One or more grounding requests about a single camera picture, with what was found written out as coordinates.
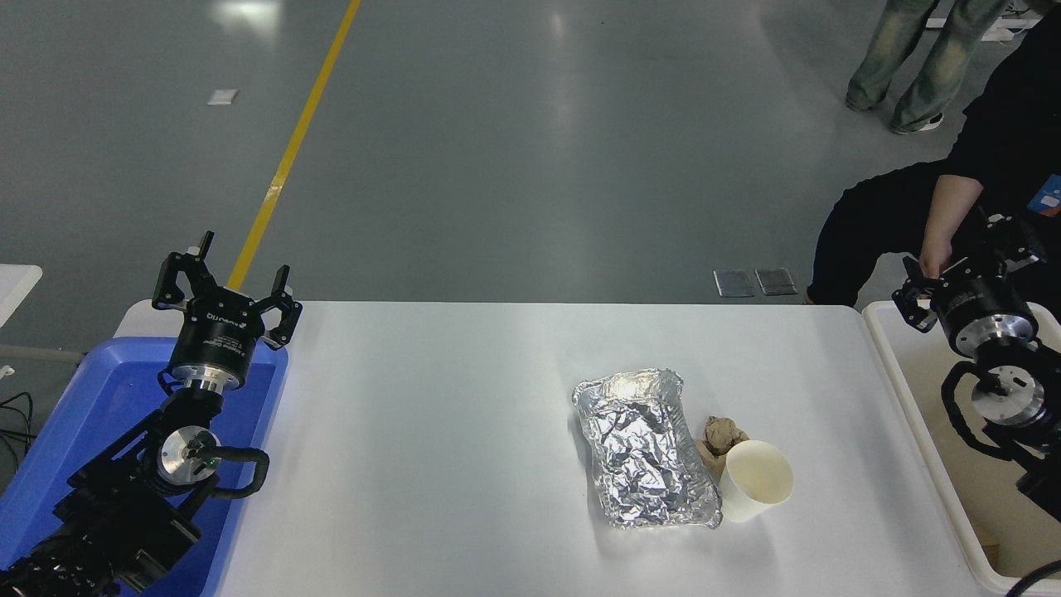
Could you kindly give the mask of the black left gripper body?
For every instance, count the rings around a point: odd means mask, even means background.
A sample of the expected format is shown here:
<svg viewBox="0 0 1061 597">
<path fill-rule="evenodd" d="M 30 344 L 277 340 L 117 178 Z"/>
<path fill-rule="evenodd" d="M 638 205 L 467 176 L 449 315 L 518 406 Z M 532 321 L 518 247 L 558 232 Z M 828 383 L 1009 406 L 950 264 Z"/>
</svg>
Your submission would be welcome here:
<svg viewBox="0 0 1061 597">
<path fill-rule="evenodd" d="M 216 385 L 243 385 L 263 332 L 261 312 L 249 296 L 225 288 L 194 296 L 182 310 L 169 375 L 189 381 L 197 371 L 212 370 Z"/>
</svg>

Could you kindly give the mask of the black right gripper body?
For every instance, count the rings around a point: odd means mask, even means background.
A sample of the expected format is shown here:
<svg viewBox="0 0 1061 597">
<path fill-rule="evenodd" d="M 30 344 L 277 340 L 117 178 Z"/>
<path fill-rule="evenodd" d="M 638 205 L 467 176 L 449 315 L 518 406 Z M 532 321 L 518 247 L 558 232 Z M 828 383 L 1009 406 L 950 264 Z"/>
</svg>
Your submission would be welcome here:
<svg viewBox="0 0 1061 597">
<path fill-rule="evenodd" d="M 933 295 L 930 308 L 947 337 L 971 337 L 989 330 L 1034 337 L 1039 330 L 1030 306 L 1001 277 L 947 282 Z"/>
</svg>

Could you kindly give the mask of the person's hand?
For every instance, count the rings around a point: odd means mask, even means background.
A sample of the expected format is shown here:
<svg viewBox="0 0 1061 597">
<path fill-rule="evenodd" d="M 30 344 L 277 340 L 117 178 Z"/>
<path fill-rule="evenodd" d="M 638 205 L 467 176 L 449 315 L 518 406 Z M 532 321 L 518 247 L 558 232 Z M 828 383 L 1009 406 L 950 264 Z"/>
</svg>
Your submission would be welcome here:
<svg viewBox="0 0 1061 597">
<path fill-rule="evenodd" d="M 951 264 L 951 239 L 926 238 L 918 253 L 918 268 L 926 279 L 940 279 L 941 273 Z"/>
</svg>

